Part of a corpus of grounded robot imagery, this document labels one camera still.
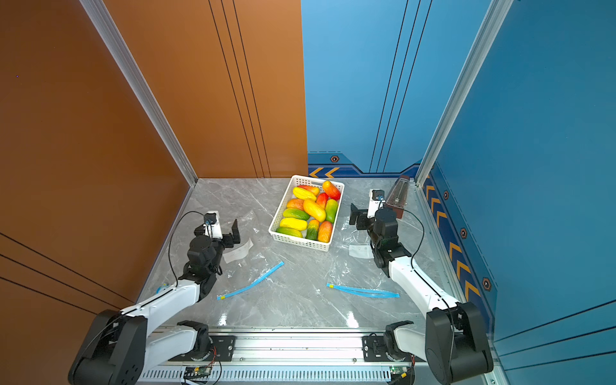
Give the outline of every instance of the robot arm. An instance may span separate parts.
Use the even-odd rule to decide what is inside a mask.
[[[367,230],[377,267],[408,294],[426,317],[425,334],[402,321],[388,325],[383,334],[387,353],[402,359],[406,353],[428,362],[443,385],[493,370],[484,321],[472,303],[459,303],[423,272],[398,242],[396,212],[383,207],[384,192],[370,190],[368,209],[351,204],[349,224]]]
[[[211,291],[222,274],[222,251],[240,242],[237,220],[232,233],[222,234],[218,212],[204,215],[195,229],[188,262],[177,285],[119,312],[105,310],[92,321],[68,374],[72,385],[132,385],[141,372],[179,354],[195,361],[211,350],[207,325],[184,321],[164,332],[155,330],[173,315]]]

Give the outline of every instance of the black mounting plate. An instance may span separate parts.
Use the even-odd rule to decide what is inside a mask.
[[[235,336],[209,336],[216,346],[216,360],[220,362],[229,362],[233,358],[233,352],[235,351]],[[212,361],[212,354],[208,354],[205,356],[203,361],[192,361],[186,354],[180,354],[169,361],[177,362],[177,361],[192,361],[192,362],[207,362]]]
[[[385,346],[383,336],[370,335],[362,337],[362,349],[365,362],[411,362],[410,354],[406,354],[400,361],[392,360],[387,354],[387,347]]]

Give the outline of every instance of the blue wall panel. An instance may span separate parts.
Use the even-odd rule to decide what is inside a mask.
[[[419,161],[489,3],[303,1],[308,151],[342,153],[364,173],[400,173]]]
[[[521,385],[613,384],[613,377],[606,377],[605,381],[596,381],[595,373],[605,373],[607,368],[611,370],[614,367],[614,360],[616,360],[614,357],[616,357],[615,354],[606,354],[575,361],[511,370],[507,372],[507,377],[511,384]]]
[[[489,0],[432,3],[395,136],[393,123],[387,136],[384,158],[392,139],[393,144],[386,172],[424,156],[489,5]]]
[[[604,306],[525,332],[616,299],[614,20],[613,1],[514,1],[439,154],[498,287],[499,354],[616,325],[616,306]],[[503,365],[608,352],[615,340],[605,331],[506,355]],[[601,357],[508,376],[513,384],[612,380],[600,365],[577,373],[616,361]],[[576,374],[557,373],[563,367]]]

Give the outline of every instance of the gray marble surface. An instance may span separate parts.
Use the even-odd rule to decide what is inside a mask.
[[[392,322],[411,320],[419,330],[423,330],[425,321],[402,288],[387,278],[372,259],[349,256],[349,245],[368,244],[366,231],[357,231],[355,226],[349,225],[351,203],[367,208],[368,189],[381,188],[387,192],[395,179],[336,180],[345,184],[344,196],[335,223],[333,242],[329,252],[324,253],[274,241],[267,231],[289,179],[200,179],[185,211],[204,213],[218,210],[223,233],[230,232],[231,223],[237,218],[241,245],[250,238],[254,246],[243,259],[231,263],[222,261],[223,274],[218,277],[211,294],[184,309],[166,324],[194,320],[207,323],[210,327],[295,326],[382,330]],[[430,219],[419,214],[417,204],[415,195],[409,193],[407,209],[426,223]],[[178,275],[187,261],[186,252],[193,238],[192,232],[202,223],[203,219],[198,214],[189,214],[177,227],[171,245],[171,261]],[[399,221],[399,237],[409,251],[414,251],[418,246],[421,225],[409,214]],[[415,260],[437,284],[450,291],[442,265],[435,261],[435,247],[431,237],[425,237]],[[280,261],[285,265],[254,288],[217,301],[216,295],[248,286]],[[165,254],[164,260],[157,263],[145,284],[140,299],[153,295],[163,283],[172,285],[174,282]],[[328,282],[393,291],[399,293],[400,298],[363,298],[327,288],[325,284]]]

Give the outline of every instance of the fake fruit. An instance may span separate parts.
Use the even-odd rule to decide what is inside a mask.
[[[325,205],[325,220],[334,223],[336,219],[336,213],[338,212],[338,202],[330,199]]]
[[[307,186],[307,185],[301,185],[298,186],[300,188],[303,188],[304,190],[308,190],[311,193],[314,194],[314,196],[316,197],[318,195],[318,193],[321,191],[317,186]]]
[[[318,228],[318,236],[317,240],[319,242],[328,243],[331,238],[331,231],[334,229],[334,226],[331,222],[325,221],[321,223],[321,226]]]
[[[325,209],[325,203],[327,203],[327,199],[329,196],[326,193],[321,193],[317,197],[317,205],[321,206],[322,209]]]
[[[295,195],[299,199],[303,199],[303,200],[311,200],[313,202],[317,200],[317,196],[316,195],[314,195],[310,191],[305,190],[305,189],[303,189],[301,187],[293,187],[293,195]]]
[[[287,202],[286,208],[288,208],[288,209],[298,209],[298,210],[303,211],[304,210],[304,200],[303,199],[293,198],[292,200]]]
[[[310,219],[310,216],[307,213],[305,213],[304,211],[298,210],[298,209],[286,209],[282,213],[282,216],[285,218],[304,219],[305,221]]]
[[[323,182],[323,191],[325,191],[325,193],[329,195],[331,199],[335,199],[335,200],[340,199],[340,190],[338,190],[336,186],[334,186],[328,180]]]
[[[280,221],[280,227],[287,227],[289,229],[302,231],[305,230],[306,227],[308,227],[308,222],[304,221],[303,219],[284,218],[282,221]]]
[[[312,219],[308,223],[308,229],[306,229],[306,239],[315,241],[317,240],[317,237],[318,237],[318,221],[316,219]]]
[[[291,235],[292,237],[303,238],[302,232],[295,229],[289,229],[288,227],[279,227],[276,229],[277,233]]]
[[[304,211],[319,222],[323,222],[325,220],[325,210],[322,209],[321,206],[317,205],[316,202],[308,199],[305,200]]]

